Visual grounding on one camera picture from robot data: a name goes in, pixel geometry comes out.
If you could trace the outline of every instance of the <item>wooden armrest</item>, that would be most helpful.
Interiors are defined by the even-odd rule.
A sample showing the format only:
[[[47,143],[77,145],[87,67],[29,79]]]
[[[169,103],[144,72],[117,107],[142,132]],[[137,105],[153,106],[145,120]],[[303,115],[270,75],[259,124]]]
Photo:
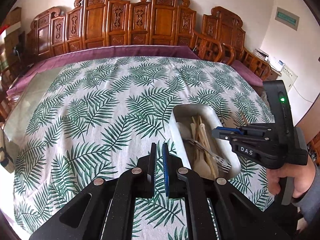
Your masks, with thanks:
[[[190,48],[202,60],[220,62],[225,55],[225,48],[220,41],[196,31],[192,33]]]
[[[249,68],[262,81],[266,80],[271,73],[271,67],[268,62],[257,57],[252,52],[244,48],[244,55],[241,62]]]
[[[227,61],[227,65],[231,66],[231,64],[236,60],[236,50],[234,47],[232,47],[231,45],[229,44],[225,44],[223,43],[223,45],[225,46],[225,48],[228,49],[228,51],[230,52],[230,58],[229,60]]]

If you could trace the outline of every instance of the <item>silver screw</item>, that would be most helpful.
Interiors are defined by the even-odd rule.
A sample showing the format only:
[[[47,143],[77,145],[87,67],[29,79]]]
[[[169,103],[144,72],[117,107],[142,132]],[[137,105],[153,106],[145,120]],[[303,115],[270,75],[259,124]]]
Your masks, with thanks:
[[[102,185],[104,182],[104,179],[102,178],[96,178],[94,181],[93,181],[93,184],[96,185],[96,186],[100,186]]]
[[[142,172],[142,169],[140,169],[139,167],[135,167],[131,171],[133,174],[139,174]]]
[[[186,173],[188,173],[188,169],[185,168],[185,167],[182,167],[182,168],[179,168],[179,169],[178,169],[178,172],[179,172],[180,174],[186,174]]]
[[[217,178],[217,183],[219,185],[225,185],[227,183],[225,178]]]

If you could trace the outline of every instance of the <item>gray cloth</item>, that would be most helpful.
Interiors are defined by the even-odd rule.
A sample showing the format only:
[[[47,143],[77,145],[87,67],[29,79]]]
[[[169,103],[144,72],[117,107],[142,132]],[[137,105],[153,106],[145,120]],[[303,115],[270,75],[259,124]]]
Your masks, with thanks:
[[[320,167],[316,166],[316,176],[307,193],[301,199],[293,199],[292,204],[300,207],[304,219],[310,224],[320,208]]]

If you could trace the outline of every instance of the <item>purple cushion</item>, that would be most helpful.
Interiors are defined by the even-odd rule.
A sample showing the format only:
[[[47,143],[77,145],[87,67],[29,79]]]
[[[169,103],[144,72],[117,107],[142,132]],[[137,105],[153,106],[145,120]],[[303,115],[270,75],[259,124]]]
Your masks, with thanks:
[[[263,87],[262,80],[256,76],[249,68],[243,65],[239,60],[235,60],[231,67],[238,72],[242,78],[251,86]]]
[[[71,52],[68,54],[52,57],[36,63],[14,87],[7,91],[7,95],[23,92],[31,79],[43,71],[62,67],[67,64],[85,60],[111,58],[111,57],[131,57],[131,56],[156,56],[156,57],[180,57],[188,59],[199,59],[187,46],[115,46],[105,48],[87,49]]]

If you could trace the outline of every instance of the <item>carved wooden backrest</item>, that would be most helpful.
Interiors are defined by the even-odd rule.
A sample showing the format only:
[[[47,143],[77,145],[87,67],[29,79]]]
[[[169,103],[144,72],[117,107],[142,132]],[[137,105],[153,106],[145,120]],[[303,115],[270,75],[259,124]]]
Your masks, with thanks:
[[[34,18],[26,45],[33,61],[112,45],[189,46],[196,23],[189,0],[75,0],[74,5],[65,15],[52,7]]]
[[[236,59],[243,55],[245,31],[243,22],[235,13],[217,6],[211,9],[211,15],[203,15],[202,34],[212,36],[236,50]]]

